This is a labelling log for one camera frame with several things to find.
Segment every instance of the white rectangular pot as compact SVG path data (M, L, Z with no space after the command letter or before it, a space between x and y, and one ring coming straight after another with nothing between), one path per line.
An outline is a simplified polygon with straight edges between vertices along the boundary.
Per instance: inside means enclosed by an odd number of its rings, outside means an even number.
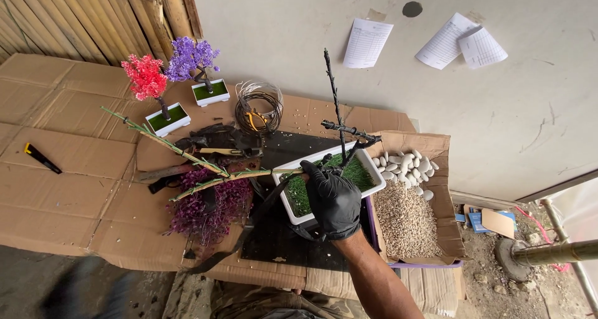
M172 109L172 108L180 107L180 106L181 106L180 103L174 103L173 105L169 106L168 109ZM160 110L158 112L155 112L155 113L153 113L153 114L145 117L145 119L148 121L148 125L151 126L152 130L154 130L155 135L157 135L158 137L161 137L161 138L165 137L166 135L168 135L168 133L170 133L170 132L178 129L179 127L187 126L187 125L189 125L191 123L191 117L185 111L185 114L187 116L185 116L185 117L183 117L183 118L181 118L179 120L173 121L171 124L168 124L167 126L165 126L165 127L161 128L160 130L156 131L154 129L154 127L150 124L150 119L153 118L153 117L155 117L155 116L161 115L161 114L162 114L162 110Z
M211 81L210 83L212 84L216 84L216 83L224 83L224 79L216 79L214 81ZM200 83L200 84L196 84L194 86L191 86L191 92L193 92L192 90L195 88L200 88L200 87L205 87L206 84L205 83ZM230 98L230 94L228 94L228 89L227 89L227 93L223 93L223 94L219 94L210 98L205 98L205 99L197 99L197 97L195 97L195 92L193 92L193 98L196 100L197 104L200 107L205 107L208 104L212 104L212 103L216 103L216 102L226 102L228 101L228 99Z
M353 147L353 145L355 145L355 141L347 143L345 147L346 151L350 150ZM275 169L296 169L301 167L299 165L301 161L307 160L309 162L316 162L318 160L322 160L322 158L328 153L330 153L331 155L337 155L341 153L341 146L339 145L337 147L328 148L325 151L314 153L313 155L308 155L307 157L297 159L294 162L285 163L284 165L278 166ZM382 178L381 173L376 168L376 165L372 161L372 158L370 158L370 155L368 155L368 153L365 150L357 150L357 152L355 152L355 157L357 157L359 162L361 162L363 168L370 173L370 176L372 177L372 182L374 184L373 188L361 192L361 197L365 198L366 196L372 195L379 190L383 190L386 187L386 181ZM276 183L276 185L279 185L281 181L280 177L282 176L282 174L272 174L272 176L274 177L274 182ZM313 219L313 214L304 215L302 217L296 217L295 214L293 214L291 203L287 199L287 194L285 192L280 193L280 199L282 199L282 204L285 206L285 209L287 210L287 214L291 219L292 224L302 224Z

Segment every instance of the artificial grass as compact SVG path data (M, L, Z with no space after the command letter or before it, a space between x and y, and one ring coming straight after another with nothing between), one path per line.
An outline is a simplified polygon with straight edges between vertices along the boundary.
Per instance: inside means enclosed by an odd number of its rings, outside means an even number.
M327 166L339 165L343 161L342 155L339 153L333 155L332 159L326 163ZM364 192L374 187L374 183L370 173L363 168L361 162L357 157L353 157L351 161L344 168L342 177L348 178L359 188L360 192ZM299 177L292 178L287 186L287 198L291 204L291 209L296 217L305 216L311 213L309 208L309 199L307 198L307 190L305 182Z
M212 93L207 92L207 86L193 88L193 93L195 94L195 99L197 101L201 99L210 98L213 96L218 96L219 94L228 93L224 82L212 83Z
M183 110L182 106L177 106L172 109L168 109L168 113L170 114L170 120L164 119L162 114L160 113L158 116L152 117L148 119L149 124L155 131L165 128L166 126L181 120L187 116L185 110Z

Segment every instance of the artificial bonsai tree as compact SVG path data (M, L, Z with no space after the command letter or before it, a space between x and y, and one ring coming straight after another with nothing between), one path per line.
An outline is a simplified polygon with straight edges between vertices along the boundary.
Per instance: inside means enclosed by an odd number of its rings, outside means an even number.
M140 101L149 97L155 98L160 103L162 117L165 120L170 120L168 106L161 96L166 90L167 80L166 76L160 73L162 60L154 60L149 54L143 56L140 60L137 56L131 54L129 60L130 62L123 61L120 64L133 83L131 91L135 94L135 98Z
M174 52L168 69L164 72L168 79L173 82L192 79L198 83L205 83L207 92L213 93L206 68L220 71L218 66L213 65L213 59L220 54L220 49L212 50L212 46L206 40L195 43L189 36L176 38L172 41L172 47Z

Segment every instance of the pink string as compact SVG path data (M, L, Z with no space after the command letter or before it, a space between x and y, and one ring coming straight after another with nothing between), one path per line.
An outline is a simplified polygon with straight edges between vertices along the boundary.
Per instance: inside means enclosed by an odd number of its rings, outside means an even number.
M523 215L531 218L537 225L538 228L540 228L540 231L542 231L542 236L544 237L544 240L548 243L548 244L552 244L553 242L550 240L550 238L548 238L548 235L546 235L546 231L544 230L544 227L542 227L542 224L540 222L538 222L534 217L527 215L523 210L521 210L521 208L519 208L518 206L515 206L515 208L517 208L518 211L520 211ZM552 266L554 266L555 269L557 269L559 272L565 272L567 270L569 270L569 267L571 266L571 264L566 263L565 265L563 265L563 267L561 268L559 265L557 264L552 264Z

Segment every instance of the gloved hand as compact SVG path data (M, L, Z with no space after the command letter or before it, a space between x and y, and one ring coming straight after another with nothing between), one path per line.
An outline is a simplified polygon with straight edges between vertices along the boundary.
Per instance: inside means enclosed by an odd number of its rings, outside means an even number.
M300 164L309 175L305 186L311 212L326 236L346 239L358 231L361 192L357 186L346 178L322 173L306 160Z

